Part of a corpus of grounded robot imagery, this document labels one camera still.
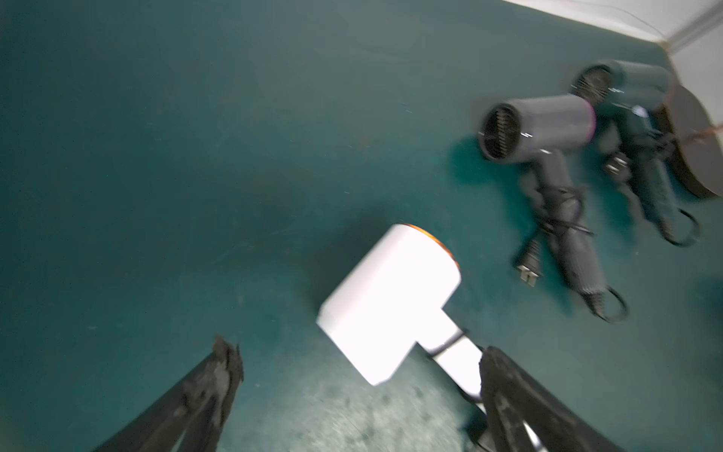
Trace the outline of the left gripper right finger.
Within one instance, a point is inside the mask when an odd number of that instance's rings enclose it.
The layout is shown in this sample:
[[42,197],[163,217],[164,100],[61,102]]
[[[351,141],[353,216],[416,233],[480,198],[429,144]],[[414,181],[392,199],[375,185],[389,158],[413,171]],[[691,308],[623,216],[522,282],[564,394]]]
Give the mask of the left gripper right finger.
[[549,451],[621,450],[499,348],[484,350],[479,371],[480,395],[497,451],[534,451],[529,429]]

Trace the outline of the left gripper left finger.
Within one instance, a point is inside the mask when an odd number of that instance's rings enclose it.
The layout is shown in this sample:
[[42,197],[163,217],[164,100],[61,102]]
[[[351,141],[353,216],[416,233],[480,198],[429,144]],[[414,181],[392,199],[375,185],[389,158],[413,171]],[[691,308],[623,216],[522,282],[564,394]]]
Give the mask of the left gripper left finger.
[[218,335],[212,352],[98,451],[215,451],[244,380],[239,348]]

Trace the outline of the white hair dryer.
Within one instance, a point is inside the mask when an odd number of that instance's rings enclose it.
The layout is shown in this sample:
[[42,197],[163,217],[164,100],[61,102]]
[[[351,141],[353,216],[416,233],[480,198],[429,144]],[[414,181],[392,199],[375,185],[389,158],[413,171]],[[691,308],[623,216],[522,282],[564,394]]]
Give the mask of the white hair dryer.
[[460,284],[440,241],[395,224],[322,303],[316,324],[369,384],[390,380],[420,346],[481,407],[483,351],[444,312]]

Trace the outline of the grey hair dryer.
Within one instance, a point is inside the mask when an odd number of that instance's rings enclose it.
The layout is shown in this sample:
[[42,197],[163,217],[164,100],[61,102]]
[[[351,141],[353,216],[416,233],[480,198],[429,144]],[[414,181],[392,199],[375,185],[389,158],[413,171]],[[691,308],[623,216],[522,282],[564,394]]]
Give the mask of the grey hair dryer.
[[595,128],[592,106],[564,94],[495,105],[478,131],[487,160],[531,166],[543,202],[541,224],[555,238],[566,282],[583,298],[604,295],[607,282],[586,224],[582,190],[572,182],[565,154],[586,147]]

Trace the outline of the green hair dryer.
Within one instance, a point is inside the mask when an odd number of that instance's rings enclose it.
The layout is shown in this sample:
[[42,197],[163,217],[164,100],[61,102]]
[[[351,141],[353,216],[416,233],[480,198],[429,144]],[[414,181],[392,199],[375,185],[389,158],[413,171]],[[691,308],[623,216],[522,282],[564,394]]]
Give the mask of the green hair dryer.
[[666,241],[684,247],[686,240],[675,232],[682,211],[664,162],[670,139],[651,118],[664,105],[670,89],[670,72],[665,68],[622,60],[598,61],[572,82],[572,93],[617,129],[621,144],[607,164],[615,166],[617,159],[627,164],[630,174],[622,180],[638,197],[646,220]]

